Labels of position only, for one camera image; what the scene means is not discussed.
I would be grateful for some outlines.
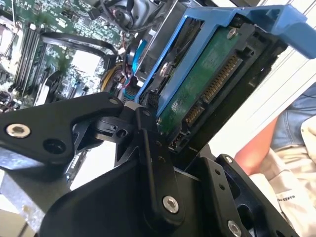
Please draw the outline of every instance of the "silver screw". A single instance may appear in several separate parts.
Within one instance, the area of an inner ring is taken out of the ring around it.
[[[237,34],[237,29],[232,28],[227,34],[227,39],[229,40],[232,39],[236,34]]]
[[[147,110],[143,110],[144,115],[150,116],[150,113]]]
[[[110,102],[111,102],[112,104],[115,104],[115,105],[118,104],[118,102],[117,102],[115,99],[110,99]]]
[[[233,160],[230,157],[225,157],[225,159],[228,163],[233,163]]]
[[[31,134],[31,130],[24,124],[14,123],[6,128],[6,132],[11,137],[25,138]]]
[[[162,200],[164,208],[171,213],[177,213],[179,211],[179,204],[172,196],[165,196]]]
[[[234,221],[228,221],[227,225],[228,225],[229,230],[233,233],[234,236],[241,237],[241,230]]]

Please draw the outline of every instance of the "green circuit board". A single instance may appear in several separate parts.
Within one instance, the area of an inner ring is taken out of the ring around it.
[[[230,28],[219,28],[216,31],[177,92],[161,113],[158,128],[164,135],[168,136],[181,124],[196,99],[206,90],[209,81],[236,44],[239,35],[232,39],[227,39],[229,31]]]
[[[78,1],[81,8],[89,5]],[[99,17],[91,21],[72,13],[69,6],[79,10],[71,0],[14,0],[15,15],[21,22],[31,22],[37,26],[45,24],[51,31],[71,33],[99,40],[107,40],[115,46],[121,43],[120,30]],[[0,8],[12,14],[11,0],[0,0]]]
[[[116,49],[120,49],[122,46],[122,32],[118,27],[102,17],[90,20],[76,14],[76,12],[85,14],[91,9],[91,6],[82,0],[13,0],[13,4],[16,21],[22,23],[23,33],[31,23],[37,28],[44,28],[46,32],[69,33],[103,40],[111,43]],[[13,15],[12,1],[0,0],[0,10]],[[128,42],[129,38],[125,35],[124,40]],[[106,49],[101,50],[105,53],[111,53]],[[63,75],[65,94],[71,91],[78,79],[89,87],[88,94],[98,92],[100,77],[104,72],[103,60],[99,61],[94,75],[86,76],[84,73],[78,74],[78,70],[71,66],[75,53],[75,49],[48,44],[41,64],[41,72],[47,67],[53,68],[51,72],[63,68],[62,71],[65,71]],[[0,81],[1,90],[7,88],[7,86],[2,86],[4,83],[7,85],[8,79]],[[29,99],[19,98],[19,100],[22,101],[22,104],[25,104],[24,101]],[[26,107],[31,106],[33,104],[32,99],[26,103]]]

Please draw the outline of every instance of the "mounting hole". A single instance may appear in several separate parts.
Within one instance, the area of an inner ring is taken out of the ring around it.
[[[66,150],[66,145],[63,141],[59,139],[47,139],[43,142],[44,149],[55,155],[63,154]]]
[[[157,146],[159,146],[159,147],[161,147],[161,146],[162,146],[162,144],[161,144],[161,142],[160,142],[160,141],[156,141],[156,145],[157,145]]]
[[[113,98],[110,99],[110,102],[112,104],[115,104],[115,105],[119,104],[118,101],[116,99],[113,99]]]
[[[219,184],[219,187],[221,188],[221,190],[225,190],[225,187],[224,187],[224,185],[222,185],[222,184]]]
[[[125,129],[121,129],[117,132],[117,137],[125,137],[127,135],[127,131]]]
[[[150,116],[150,113],[147,110],[143,110],[143,114],[146,116]]]

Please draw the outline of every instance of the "motherboard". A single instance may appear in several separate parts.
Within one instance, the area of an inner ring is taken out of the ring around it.
[[[19,107],[31,107],[38,99],[35,85],[58,71],[61,99],[97,92],[105,73],[100,57],[45,44],[39,37],[42,32],[67,33],[106,41],[116,50],[121,48],[128,37],[122,37],[120,29],[102,17],[91,20],[86,14],[90,9],[81,0],[0,0],[1,17],[9,18],[15,26],[20,24],[20,29],[11,30],[11,37],[6,37],[9,39],[1,37],[1,44],[11,48],[8,53],[0,50],[0,91],[8,91]]]

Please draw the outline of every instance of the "circuit board component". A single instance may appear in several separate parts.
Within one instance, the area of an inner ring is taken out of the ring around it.
[[[195,105],[195,101],[203,93],[203,98],[208,101],[219,88],[220,81],[224,81],[225,75],[232,67],[235,58],[230,60],[229,64],[223,67],[213,83],[207,87],[210,79],[214,77],[217,69],[223,63],[227,54],[231,51],[239,36],[227,39],[230,28],[219,28],[211,41],[205,47],[205,50],[187,75],[186,79],[175,93],[165,110],[160,115],[159,129],[165,135],[169,135],[179,124],[182,123],[184,117],[188,124],[191,124],[199,115],[203,108]]]

